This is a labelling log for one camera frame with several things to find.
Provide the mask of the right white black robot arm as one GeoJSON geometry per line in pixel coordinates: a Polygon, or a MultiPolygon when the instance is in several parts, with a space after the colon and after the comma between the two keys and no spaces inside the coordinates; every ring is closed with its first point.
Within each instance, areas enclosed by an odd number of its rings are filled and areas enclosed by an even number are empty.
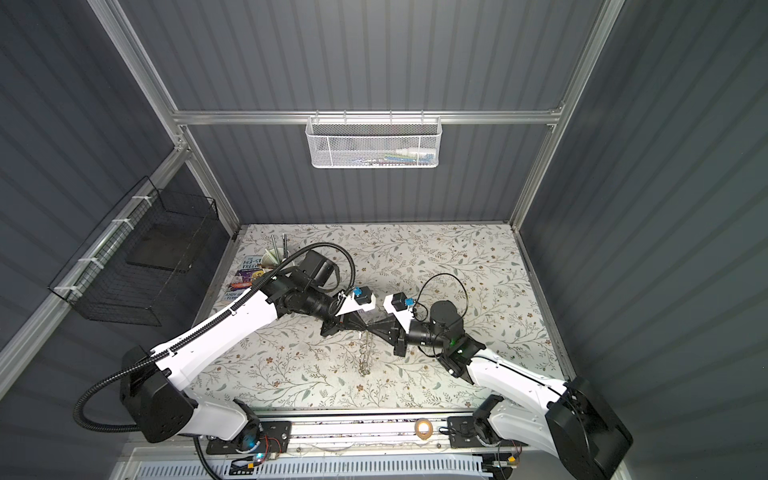
{"type": "Polygon", "coordinates": [[[428,347],[452,377],[489,390],[473,414],[481,442],[519,441],[545,451],[576,479],[610,479],[617,472],[634,439],[587,379],[547,377],[503,358],[465,331],[448,300],[436,302],[425,322],[416,320],[410,299],[385,309],[386,317],[367,329],[395,355],[428,347]]]}

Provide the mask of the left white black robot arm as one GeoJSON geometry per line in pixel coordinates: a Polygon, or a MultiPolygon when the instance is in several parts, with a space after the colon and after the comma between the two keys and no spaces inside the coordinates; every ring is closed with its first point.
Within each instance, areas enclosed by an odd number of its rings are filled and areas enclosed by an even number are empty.
{"type": "Polygon", "coordinates": [[[177,435],[208,436],[232,442],[240,452],[261,447],[260,421],[243,401],[218,402],[187,389],[241,340],[288,314],[320,320],[324,336],[365,330],[360,314],[374,309],[375,295],[365,286],[330,295],[323,284],[333,269],[330,260],[310,251],[299,266],[262,275],[261,286],[218,315],[150,350],[149,365],[120,382],[121,402],[144,438],[159,443],[177,435]]]}

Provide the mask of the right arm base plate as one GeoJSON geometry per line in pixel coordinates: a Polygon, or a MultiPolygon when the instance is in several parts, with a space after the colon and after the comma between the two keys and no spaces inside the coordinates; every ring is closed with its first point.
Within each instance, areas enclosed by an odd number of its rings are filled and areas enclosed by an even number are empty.
{"type": "Polygon", "coordinates": [[[448,417],[446,425],[440,427],[439,432],[446,435],[451,447],[456,449],[521,446],[514,440],[502,439],[487,422],[476,420],[471,415],[448,417]]]}

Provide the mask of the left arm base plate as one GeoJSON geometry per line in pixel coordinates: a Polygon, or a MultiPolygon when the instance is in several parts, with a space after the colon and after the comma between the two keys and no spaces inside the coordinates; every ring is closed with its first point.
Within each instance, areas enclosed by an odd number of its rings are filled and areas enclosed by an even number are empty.
{"type": "Polygon", "coordinates": [[[293,424],[289,421],[261,421],[259,426],[248,424],[233,440],[210,440],[207,455],[281,454],[287,451],[293,424]]]}

